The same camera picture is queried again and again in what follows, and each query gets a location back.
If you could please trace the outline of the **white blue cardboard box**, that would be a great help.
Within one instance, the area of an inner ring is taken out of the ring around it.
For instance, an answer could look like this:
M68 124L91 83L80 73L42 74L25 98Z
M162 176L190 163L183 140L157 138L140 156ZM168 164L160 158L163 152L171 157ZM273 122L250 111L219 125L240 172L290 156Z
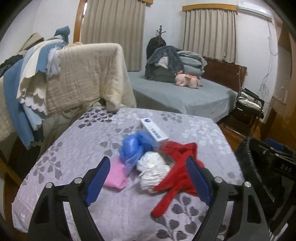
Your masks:
M141 118L140 123L142 129L148 132L160 147L167 144L169 137L151 118Z

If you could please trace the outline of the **pink plush pig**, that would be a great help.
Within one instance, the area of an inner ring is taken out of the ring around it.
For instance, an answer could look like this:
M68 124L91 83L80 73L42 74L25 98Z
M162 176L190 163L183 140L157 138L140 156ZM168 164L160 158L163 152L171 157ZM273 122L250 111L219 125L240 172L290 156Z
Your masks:
M175 77L176 85L179 87L189 87L192 89L197 89L203 87L199 79L194 75L185 74L179 71Z

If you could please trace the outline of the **beige curtain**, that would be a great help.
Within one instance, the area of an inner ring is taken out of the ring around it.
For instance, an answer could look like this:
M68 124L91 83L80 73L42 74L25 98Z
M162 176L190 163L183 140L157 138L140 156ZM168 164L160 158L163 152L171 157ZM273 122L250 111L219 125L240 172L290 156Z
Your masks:
M236 12L224 9L186 11L183 49L203 57L236 62Z
M127 70L140 71L146 7L147 3L135 0L87 1L80 41L120 44Z

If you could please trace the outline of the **white air conditioner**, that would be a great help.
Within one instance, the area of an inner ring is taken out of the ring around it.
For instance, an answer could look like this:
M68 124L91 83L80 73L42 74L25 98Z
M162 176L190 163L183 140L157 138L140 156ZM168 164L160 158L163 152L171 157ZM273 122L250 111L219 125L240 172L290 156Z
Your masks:
M265 18L272 19L272 14L268 9L258 6L256 4L239 1L236 4L236 6L242 11L248 11L250 13L254 13L254 14L263 16Z

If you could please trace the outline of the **white paper ball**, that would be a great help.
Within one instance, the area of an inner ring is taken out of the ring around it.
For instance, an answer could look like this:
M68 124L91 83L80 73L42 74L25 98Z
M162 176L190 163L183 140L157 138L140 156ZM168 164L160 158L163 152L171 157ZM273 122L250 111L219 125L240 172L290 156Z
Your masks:
M170 172L171 168L158 152L146 152L137 162L140 171L140 187L149 193L155 193L154 188Z

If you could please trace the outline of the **blue plastic bag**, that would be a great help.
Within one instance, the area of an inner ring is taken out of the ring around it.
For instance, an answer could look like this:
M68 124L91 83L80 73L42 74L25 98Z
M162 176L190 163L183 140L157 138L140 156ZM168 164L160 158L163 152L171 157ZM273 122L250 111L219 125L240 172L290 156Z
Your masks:
M156 150L159 144L148 132L136 132L126 136L118 149L120 161L125 166L125 173L129 175L140 158L146 153Z

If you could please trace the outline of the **beige quilted blanket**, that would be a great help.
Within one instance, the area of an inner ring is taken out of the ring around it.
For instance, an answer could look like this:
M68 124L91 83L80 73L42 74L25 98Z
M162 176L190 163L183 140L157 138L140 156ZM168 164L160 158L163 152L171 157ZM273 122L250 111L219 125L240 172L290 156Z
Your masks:
M47 116L103 99L108 111L136 107L121 45L85 44L60 51L61 72L47 82Z

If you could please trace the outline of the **black folding chair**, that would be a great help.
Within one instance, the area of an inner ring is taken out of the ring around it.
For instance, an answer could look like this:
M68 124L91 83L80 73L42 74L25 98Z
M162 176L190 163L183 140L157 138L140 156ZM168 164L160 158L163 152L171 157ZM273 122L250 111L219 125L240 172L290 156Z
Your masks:
M249 89L241 88L235 108L227 116L224 127L236 135L246 138L252 135L254 126L264 118L264 101Z

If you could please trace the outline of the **dark grey fleece jacket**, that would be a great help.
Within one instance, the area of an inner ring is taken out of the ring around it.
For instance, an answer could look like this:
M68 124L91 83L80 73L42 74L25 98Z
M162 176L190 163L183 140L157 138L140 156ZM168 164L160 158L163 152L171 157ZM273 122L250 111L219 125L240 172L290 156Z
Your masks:
M174 83L177 73L185 72L184 64L174 46L163 46L154 51L145 66L147 80Z

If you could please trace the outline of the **right beige curtain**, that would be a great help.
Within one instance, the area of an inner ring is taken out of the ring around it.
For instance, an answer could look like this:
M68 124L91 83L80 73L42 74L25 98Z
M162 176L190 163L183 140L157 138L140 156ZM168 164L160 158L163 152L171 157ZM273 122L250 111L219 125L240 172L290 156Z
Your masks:
M203 57L236 62L236 12L224 9L186 11L183 49Z

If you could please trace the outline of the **black trash bag bin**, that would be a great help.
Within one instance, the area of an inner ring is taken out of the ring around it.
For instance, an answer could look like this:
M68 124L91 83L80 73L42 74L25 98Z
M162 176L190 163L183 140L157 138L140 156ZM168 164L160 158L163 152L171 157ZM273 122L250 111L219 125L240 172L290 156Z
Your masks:
M295 150L270 138L245 138L234 152L245 181L252 184L273 235L295 212Z

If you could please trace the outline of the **pink face mask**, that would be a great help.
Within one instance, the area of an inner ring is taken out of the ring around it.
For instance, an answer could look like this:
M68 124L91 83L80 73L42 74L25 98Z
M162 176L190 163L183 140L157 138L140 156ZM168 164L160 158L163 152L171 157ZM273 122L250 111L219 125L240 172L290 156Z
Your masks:
M125 165L120 161L119 157L115 157L110 161L110 171L104 182L104 186L123 189L127 185Z

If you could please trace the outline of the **blue white scalloped blanket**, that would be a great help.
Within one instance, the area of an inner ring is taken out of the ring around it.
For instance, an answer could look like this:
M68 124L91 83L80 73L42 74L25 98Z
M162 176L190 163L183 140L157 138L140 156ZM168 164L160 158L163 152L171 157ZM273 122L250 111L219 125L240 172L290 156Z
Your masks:
M1 64L1 139L16 132L26 148L41 144L47 118L48 80L61 72L60 51L69 44L69 27L45 40L38 33Z

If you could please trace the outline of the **dark wooden headboard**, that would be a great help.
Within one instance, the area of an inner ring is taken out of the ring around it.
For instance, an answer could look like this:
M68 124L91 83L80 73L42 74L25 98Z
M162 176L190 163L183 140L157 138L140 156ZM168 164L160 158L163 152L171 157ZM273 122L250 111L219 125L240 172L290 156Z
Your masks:
M236 92L240 90L247 74L247 67L207 57L204 59L207 61L207 65L204 67L203 78Z

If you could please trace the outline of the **red cloth gloves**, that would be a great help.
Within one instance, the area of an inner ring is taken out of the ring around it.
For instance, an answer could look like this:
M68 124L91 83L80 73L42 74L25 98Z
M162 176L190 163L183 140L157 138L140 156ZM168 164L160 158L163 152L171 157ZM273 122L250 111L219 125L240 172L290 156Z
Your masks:
M198 146L196 143L183 145L169 141L165 146L160 147L160 150L171 157L175 164L165 178L154 187L154 191L166 191L165 196L151 212L151 216L155 218L162 216L166 212L179 192L183 191L193 196L198 195L186 170L187 158L193 157L198 166L204 168L204 164L197 158Z

